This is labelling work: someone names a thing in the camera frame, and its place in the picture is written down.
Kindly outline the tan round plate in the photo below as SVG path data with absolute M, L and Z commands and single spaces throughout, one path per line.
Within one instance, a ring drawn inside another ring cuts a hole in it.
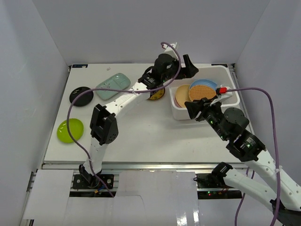
M 175 100 L 181 108 L 185 108 L 185 103 L 190 102 L 189 98 L 190 85 L 184 84 L 177 88 L 175 92 Z

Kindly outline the pink round plate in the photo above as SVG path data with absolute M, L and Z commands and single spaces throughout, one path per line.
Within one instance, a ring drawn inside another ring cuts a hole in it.
M 176 104 L 178 105 L 178 107 L 181 107 L 181 108 L 185 108 L 185 102 L 186 102 L 186 94 L 175 94 L 174 98 L 175 98 L 175 102 Z

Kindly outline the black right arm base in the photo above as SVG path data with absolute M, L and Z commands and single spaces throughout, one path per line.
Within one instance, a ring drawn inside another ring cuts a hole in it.
M 225 185 L 214 178 L 211 173 L 196 174 L 194 179 L 197 185 L 199 200 L 221 200 L 221 199 L 241 199 L 241 191 Z

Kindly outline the woven wicker round plate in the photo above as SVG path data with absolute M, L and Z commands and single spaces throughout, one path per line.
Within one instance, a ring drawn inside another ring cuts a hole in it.
M 190 101 L 201 100 L 202 98 L 211 99 L 216 96 L 216 91 L 205 85 L 196 85 L 189 90 Z

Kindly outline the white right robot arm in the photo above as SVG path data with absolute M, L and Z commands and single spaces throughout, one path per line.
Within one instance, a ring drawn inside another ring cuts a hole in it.
M 237 188 L 274 211 L 300 213 L 301 187 L 280 168 L 263 142 L 246 129 L 249 120 L 240 109 L 230 107 L 222 111 L 220 102 L 207 98 L 185 102 L 185 106 L 191 119 L 206 121 L 222 141 L 228 142 L 226 149 L 266 183 L 266 186 L 258 184 L 221 162 L 212 171 L 216 187 Z

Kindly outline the blue round plate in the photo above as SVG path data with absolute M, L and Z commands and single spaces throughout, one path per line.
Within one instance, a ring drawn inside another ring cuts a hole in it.
M 190 89 L 193 88 L 194 86 L 197 86 L 197 85 L 207 86 L 207 87 L 212 88 L 213 90 L 215 90 L 217 88 L 217 84 L 212 80 L 198 79 L 198 80 L 193 81 L 190 84 Z

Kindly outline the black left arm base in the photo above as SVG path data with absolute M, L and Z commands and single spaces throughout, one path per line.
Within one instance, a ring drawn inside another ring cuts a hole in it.
M 94 179 L 89 183 L 82 175 L 75 174 L 71 184 L 70 197 L 113 198 L 116 194 L 116 191 L 113 191 L 115 176 L 113 174 L 100 174 L 99 177 L 112 195 L 98 179 Z

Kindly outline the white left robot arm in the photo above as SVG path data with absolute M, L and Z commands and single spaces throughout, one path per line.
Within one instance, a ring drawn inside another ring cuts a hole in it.
M 90 122 L 91 144 L 86 162 L 79 166 L 83 182 L 90 188 L 99 185 L 99 175 L 106 149 L 119 134 L 118 120 L 135 105 L 150 98 L 150 93 L 161 88 L 174 78 L 177 80 L 192 78 L 198 73 L 188 55 L 183 55 L 185 66 L 169 54 L 160 54 L 153 66 L 145 70 L 141 78 L 133 85 L 128 94 L 93 109 Z

